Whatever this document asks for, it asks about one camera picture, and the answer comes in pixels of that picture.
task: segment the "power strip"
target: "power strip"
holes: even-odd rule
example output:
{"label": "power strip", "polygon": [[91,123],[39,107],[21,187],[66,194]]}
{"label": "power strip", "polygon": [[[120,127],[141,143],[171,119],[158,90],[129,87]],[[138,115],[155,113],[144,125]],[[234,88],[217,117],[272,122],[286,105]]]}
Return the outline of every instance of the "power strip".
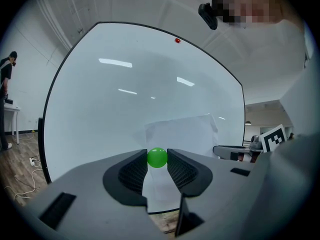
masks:
{"label": "power strip", "polygon": [[29,158],[29,160],[30,160],[30,165],[31,165],[31,166],[35,166],[35,161],[36,161],[36,159],[34,159],[34,158]]}

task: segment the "person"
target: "person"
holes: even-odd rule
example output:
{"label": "person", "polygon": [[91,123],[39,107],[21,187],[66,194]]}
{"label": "person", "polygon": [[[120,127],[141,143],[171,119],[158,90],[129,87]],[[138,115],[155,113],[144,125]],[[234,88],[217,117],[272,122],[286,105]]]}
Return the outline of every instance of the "person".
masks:
{"label": "person", "polygon": [[290,133],[290,136],[289,136],[289,138],[288,138],[288,141],[293,140],[293,139],[294,139],[294,133],[291,132],[291,133]]}
{"label": "person", "polygon": [[2,149],[12,148],[12,143],[8,143],[5,134],[5,96],[8,94],[8,81],[11,79],[12,66],[16,65],[17,52],[12,51],[9,57],[0,62],[1,89],[0,89],[0,139]]}
{"label": "person", "polygon": [[287,20],[304,33],[305,24],[287,0],[212,0],[214,14],[238,27],[255,27]]}

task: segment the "white paper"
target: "white paper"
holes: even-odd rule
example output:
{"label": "white paper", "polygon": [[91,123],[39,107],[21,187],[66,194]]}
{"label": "white paper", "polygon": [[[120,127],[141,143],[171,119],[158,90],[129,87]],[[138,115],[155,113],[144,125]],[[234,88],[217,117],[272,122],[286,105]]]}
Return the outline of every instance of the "white paper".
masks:
{"label": "white paper", "polygon": [[[212,115],[159,121],[145,126],[146,147],[180,149],[195,154],[216,157],[213,147],[218,145],[218,128]],[[176,187],[167,164],[153,168],[148,164],[142,195],[148,199],[148,212],[179,208],[181,193]]]}

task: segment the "green ball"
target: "green ball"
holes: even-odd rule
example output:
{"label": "green ball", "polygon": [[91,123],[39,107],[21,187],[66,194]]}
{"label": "green ball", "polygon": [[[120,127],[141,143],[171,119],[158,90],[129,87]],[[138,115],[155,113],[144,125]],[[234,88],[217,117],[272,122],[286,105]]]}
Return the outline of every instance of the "green ball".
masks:
{"label": "green ball", "polygon": [[160,147],[155,147],[148,152],[148,164],[154,168],[164,166],[168,161],[167,152]]}

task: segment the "gray plastic surface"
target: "gray plastic surface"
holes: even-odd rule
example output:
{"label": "gray plastic surface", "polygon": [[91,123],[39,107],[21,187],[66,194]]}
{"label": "gray plastic surface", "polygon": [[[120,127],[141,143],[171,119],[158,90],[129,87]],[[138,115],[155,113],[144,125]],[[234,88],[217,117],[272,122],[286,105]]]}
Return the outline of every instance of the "gray plastic surface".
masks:
{"label": "gray plastic surface", "polygon": [[320,133],[286,141],[272,153],[261,192],[242,229],[242,239],[270,237],[299,210],[319,169],[319,140]]}
{"label": "gray plastic surface", "polygon": [[[198,163],[204,164],[213,174],[210,185],[200,196],[185,198],[189,212],[197,214],[204,221],[209,220],[212,216],[218,216],[219,212],[227,207],[232,200],[238,200],[237,193],[247,182],[251,181],[254,168],[256,166],[260,168],[260,163],[216,159],[183,150],[175,150]],[[251,172],[247,177],[230,172],[233,168]]]}
{"label": "gray plastic surface", "polygon": [[145,206],[122,205],[103,185],[103,175],[109,167],[138,152],[140,150],[119,154],[70,170],[31,200],[26,209],[39,217],[65,192],[75,195],[76,199],[57,226],[59,235],[79,240],[148,239],[150,236],[156,240],[166,239],[149,218]]}
{"label": "gray plastic surface", "polygon": [[[224,195],[222,195],[223,192],[216,191],[209,186],[202,194],[202,202],[205,203],[201,203],[200,201],[202,196],[198,197],[199,203],[202,205],[197,203],[198,200],[195,202],[192,198],[187,198],[186,201],[189,210],[197,210],[196,213],[201,218],[204,218],[205,222],[187,234],[182,235],[181,239],[239,239],[243,224],[261,190],[261,185],[266,175],[265,172],[269,165],[270,155],[271,153],[260,155],[256,163],[222,160],[222,162],[225,162],[226,167],[227,164],[232,163],[239,164],[238,168],[242,169],[245,169],[245,167],[240,167],[240,164],[244,164],[245,166],[253,165],[253,168],[248,177],[235,174],[239,178],[234,182],[234,186],[237,182],[240,184],[236,189],[224,189],[222,185],[228,181],[224,181],[221,177],[220,180],[222,182],[217,183],[217,186],[222,186],[221,190],[224,191]],[[215,179],[215,175],[219,175],[219,173],[216,171],[213,174],[213,179]],[[231,175],[225,175],[225,177],[231,180]]]}

